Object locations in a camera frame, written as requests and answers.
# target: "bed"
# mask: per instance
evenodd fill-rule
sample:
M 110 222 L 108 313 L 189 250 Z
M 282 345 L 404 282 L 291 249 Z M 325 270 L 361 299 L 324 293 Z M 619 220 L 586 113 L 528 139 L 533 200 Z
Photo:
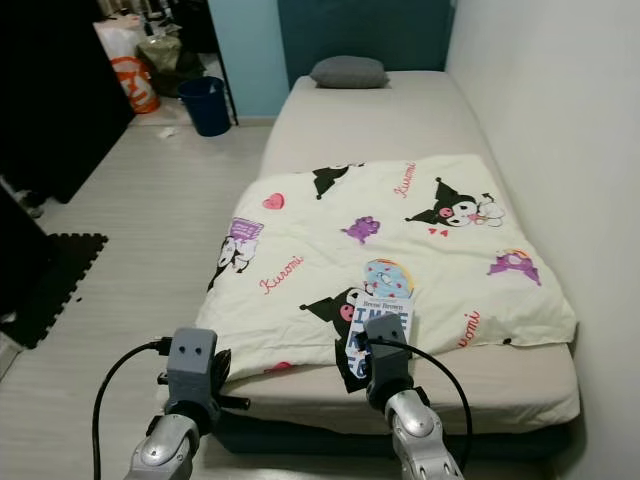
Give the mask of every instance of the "bed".
M 323 2 L 311 3 L 326 13 Z M 280 7 L 287 53 L 287 35 L 296 38 L 296 29 L 301 28 L 300 12 L 286 1 Z M 291 26 L 293 17 L 298 19 Z M 287 28 L 294 33 L 287 33 Z M 322 168 L 327 158 L 333 164 L 358 164 L 477 154 L 507 199 L 482 132 L 447 73 L 392 71 L 384 89 L 319 89 L 308 76 L 299 75 L 326 54 L 318 49 L 316 45 L 310 50 L 311 57 L 288 52 L 294 86 L 269 139 L 262 178 Z M 567 446 L 565 426 L 579 414 L 580 406 L 566 344 L 486 345 L 446 352 L 439 359 L 455 372 L 471 399 L 474 430 L 484 441 L 484 446 L 482 441 L 476 446 L 477 456 L 544 458 Z M 455 390 L 421 360 L 414 362 L 412 375 L 455 439 L 464 431 Z M 225 414 L 216 434 L 232 451 L 340 454 L 348 450 L 367 455 L 391 451 L 381 416 L 369 407 L 363 391 L 345 391 L 335 365 L 303 366 L 229 382 L 226 393 L 252 400 L 248 412 Z M 354 439 L 360 449 L 354 448 Z

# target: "black foam mat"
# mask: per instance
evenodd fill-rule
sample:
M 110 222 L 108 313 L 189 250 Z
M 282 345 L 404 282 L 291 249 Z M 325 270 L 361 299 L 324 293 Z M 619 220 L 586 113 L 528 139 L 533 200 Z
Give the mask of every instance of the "black foam mat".
M 15 320 L 0 330 L 27 348 L 35 348 L 49 333 L 108 238 L 101 234 L 49 235 L 54 254 L 47 269 L 20 307 Z

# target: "black wire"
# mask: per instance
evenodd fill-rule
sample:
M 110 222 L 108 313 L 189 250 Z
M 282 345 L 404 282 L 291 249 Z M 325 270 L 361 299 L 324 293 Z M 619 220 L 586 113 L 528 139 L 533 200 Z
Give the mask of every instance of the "black wire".
M 124 362 L 129 360 L 134 355 L 144 351 L 144 350 L 157 350 L 158 342 L 149 342 L 144 345 L 140 345 L 139 347 L 134 348 L 128 353 L 125 353 L 120 360 L 118 360 L 113 367 L 107 373 L 107 376 L 104 377 L 102 381 L 102 385 L 100 385 L 100 389 L 98 390 L 98 395 L 96 395 L 96 401 L 93 404 L 93 416 L 91 418 L 91 443 L 93 445 L 93 480 L 100 480 L 102 476 L 102 472 L 100 470 L 100 431 L 99 431 L 99 422 L 100 422 L 100 405 L 102 404 L 102 397 L 104 396 L 104 392 L 107 389 L 107 385 L 109 385 L 109 381 L 116 373 L 116 371 L 122 366 Z
M 408 350 L 410 352 L 415 353 L 416 355 L 420 355 L 425 360 L 433 363 L 436 367 L 438 367 L 442 372 L 449 377 L 449 380 L 453 383 L 458 391 L 458 395 L 460 395 L 460 400 L 462 400 L 462 407 L 464 408 L 464 418 L 467 424 L 467 434 L 465 436 L 464 449 L 462 450 L 462 454 L 460 455 L 460 470 L 464 472 L 464 467 L 467 465 L 467 461 L 469 460 L 469 454 L 471 453 L 471 437 L 473 436 L 473 423 L 471 420 L 471 408 L 469 408 L 469 402 L 467 401 L 467 396 L 464 394 L 464 390 L 458 382 L 458 379 L 451 373 L 451 371 L 444 366 L 442 362 L 437 360 L 435 357 L 429 355 L 428 353 L 423 352 L 422 350 L 413 347 L 411 345 L 407 345 L 406 343 L 396 342 L 394 340 L 385 340 L 382 338 L 370 338 L 368 340 L 370 344 L 374 345 L 386 345 L 388 347 L 396 347 L 401 348 L 403 350 Z

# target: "orange bag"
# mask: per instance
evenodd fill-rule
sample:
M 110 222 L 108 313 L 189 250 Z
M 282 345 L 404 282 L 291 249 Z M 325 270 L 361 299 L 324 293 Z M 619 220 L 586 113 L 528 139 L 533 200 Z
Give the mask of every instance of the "orange bag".
M 111 60 L 111 65 L 135 113 L 151 113 L 158 109 L 160 99 L 151 87 L 151 75 L 144 63 L 135 57 L 118 57 Z

